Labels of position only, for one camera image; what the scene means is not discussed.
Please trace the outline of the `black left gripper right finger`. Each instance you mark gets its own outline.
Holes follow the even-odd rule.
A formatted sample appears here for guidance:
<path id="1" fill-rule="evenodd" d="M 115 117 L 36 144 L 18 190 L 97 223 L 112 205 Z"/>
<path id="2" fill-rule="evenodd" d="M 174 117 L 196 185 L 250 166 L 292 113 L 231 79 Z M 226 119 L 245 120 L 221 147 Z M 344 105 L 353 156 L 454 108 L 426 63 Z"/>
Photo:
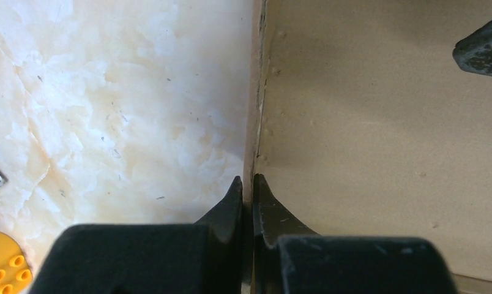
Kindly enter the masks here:
<path id="1" fill-rule="evenodd" d="M 456 293 L 438 250 L 427 240 L 322 236 L 253 180 L 256 293 Z"/>

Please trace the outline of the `large cardboard box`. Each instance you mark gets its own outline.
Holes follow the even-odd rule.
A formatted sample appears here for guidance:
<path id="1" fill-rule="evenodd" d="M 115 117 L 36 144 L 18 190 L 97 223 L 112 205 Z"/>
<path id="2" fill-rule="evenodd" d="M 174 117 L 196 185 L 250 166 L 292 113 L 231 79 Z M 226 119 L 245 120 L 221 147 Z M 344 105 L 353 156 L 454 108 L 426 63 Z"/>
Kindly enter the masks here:
<path id="1" fill-rule="evenodd" d="M 457 41 L 492 1 L 264 1 L 255 170 L 323 235 L 420 236 L 492 293 L 492 78 Z"/>

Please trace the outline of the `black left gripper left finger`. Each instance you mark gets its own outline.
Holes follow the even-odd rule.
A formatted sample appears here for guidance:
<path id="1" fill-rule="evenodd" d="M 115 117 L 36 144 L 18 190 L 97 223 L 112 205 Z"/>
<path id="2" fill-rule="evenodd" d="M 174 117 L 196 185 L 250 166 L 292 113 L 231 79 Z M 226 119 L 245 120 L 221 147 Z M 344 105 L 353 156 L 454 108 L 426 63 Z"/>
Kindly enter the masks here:
<path id="1" fill-rule="evenodd" d="M 239 293 L 242 181 L 192 224 L 79 224 L 54 242 L 31 293 Z"/>

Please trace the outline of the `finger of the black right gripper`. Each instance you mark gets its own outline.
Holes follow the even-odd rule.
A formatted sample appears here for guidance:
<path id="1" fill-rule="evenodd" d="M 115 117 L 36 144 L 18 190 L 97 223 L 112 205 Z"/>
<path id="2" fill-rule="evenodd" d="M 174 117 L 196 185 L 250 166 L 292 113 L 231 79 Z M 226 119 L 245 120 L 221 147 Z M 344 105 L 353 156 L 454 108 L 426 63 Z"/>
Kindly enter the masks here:
<path id="1" fill-rule="evenodd" d="M 461 70 L 492 77 L 492 20 L 458 41 L 452 57 Z"/>

